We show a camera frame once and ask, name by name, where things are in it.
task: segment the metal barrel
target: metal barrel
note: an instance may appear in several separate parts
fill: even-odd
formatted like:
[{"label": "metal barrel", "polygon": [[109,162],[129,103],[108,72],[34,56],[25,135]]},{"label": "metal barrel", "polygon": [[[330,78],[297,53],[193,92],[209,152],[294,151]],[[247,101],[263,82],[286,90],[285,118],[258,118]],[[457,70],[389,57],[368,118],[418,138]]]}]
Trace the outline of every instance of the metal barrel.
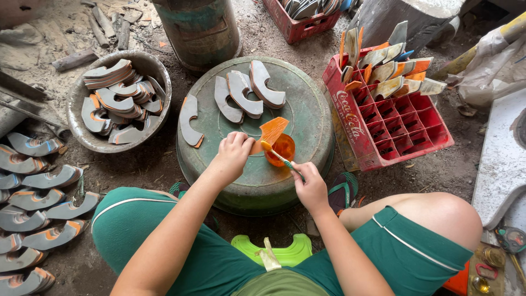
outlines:
[{"label": "metal barrel", "polygon": [[153,0],[181,65],[201,76],[238,57],[243,42],[230,0]]}]

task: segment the plastic stool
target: plastic stool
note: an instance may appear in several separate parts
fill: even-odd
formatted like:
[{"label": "plastic stool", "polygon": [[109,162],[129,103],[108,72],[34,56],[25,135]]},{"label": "plastic stool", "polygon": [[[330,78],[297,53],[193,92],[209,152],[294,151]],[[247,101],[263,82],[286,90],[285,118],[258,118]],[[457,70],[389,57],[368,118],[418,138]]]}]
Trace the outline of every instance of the plastic stool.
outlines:
[{"label": "plastic stool", "polygon": [[[254,255],[254,253],[265,248],[260,248],[251,243],[248,235],[236,235],[230,244],[254,260],[254,262],[264,266],[261,257]],[[310,238],[306,234],[298,233],[294,234],[294,241],[290,246],[286,248],[272,248],[272,251],[274,252],[274,255],[276,255],[276,259],[278,259],[281,266],[294,267],[301,261],[312,256],[312,245]]]}]

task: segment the green shorts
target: green shorts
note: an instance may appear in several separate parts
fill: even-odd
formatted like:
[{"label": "green shorts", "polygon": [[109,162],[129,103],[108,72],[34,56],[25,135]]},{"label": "green shorts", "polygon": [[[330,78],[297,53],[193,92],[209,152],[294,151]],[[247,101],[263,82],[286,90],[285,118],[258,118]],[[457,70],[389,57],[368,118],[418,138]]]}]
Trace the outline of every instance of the green shorts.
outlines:
[{"label": "green shorts", "polygon": [[[176,204],[165,195],[140,188],[110,191],[98,205],[92,221],[93,240],[102,258],[120,274]],[[394,293],[402,296],[432,295],[473,255],[389,206],[351,235]],[[309,278],[329,295],[343,295],[327,250],[293,268],[285,268]],[[263,273],[264,267],[202,225],[167,295],[231,295]]]}]

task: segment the green shirt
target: green shirt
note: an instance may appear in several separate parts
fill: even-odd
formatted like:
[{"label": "green shirt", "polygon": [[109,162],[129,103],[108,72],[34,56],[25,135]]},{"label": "green shirt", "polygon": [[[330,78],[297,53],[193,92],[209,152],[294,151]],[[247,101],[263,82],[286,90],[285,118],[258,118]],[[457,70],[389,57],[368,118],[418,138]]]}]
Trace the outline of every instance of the green shirt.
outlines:
[{"label": "green shirt", "polygon": [[251,279],[230,296],[329,296],[329,294],[308,277],[280,268]]}]

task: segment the yellow pole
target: yellow pole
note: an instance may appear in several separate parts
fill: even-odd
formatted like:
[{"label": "yellow pole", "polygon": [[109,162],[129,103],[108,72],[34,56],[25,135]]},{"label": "yellow pole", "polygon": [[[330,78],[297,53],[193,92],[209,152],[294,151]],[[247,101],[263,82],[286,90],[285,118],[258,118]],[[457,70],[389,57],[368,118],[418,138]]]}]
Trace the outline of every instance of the yellow pole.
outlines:
[{"label": "yellow pole", "polygon": [[[521,36],[521,34],[524,33],[525,27],[526,12],[522,13],[517,18],[500,28],[500,33],[502,34],[502,37],[504,37],[504,40],[511,44],[515,40],[517,40]],[[466,51],[461,56],[451,61],[451,63],[438,70],[431,76],[431,78],[435,80],[444,81],[448,77],[448,74],[458,74],[464,71],[468,66],[469,62],[471,62],[471,60],[475,57],[476,53],[477,46],[475,45],[470,50]]]}]

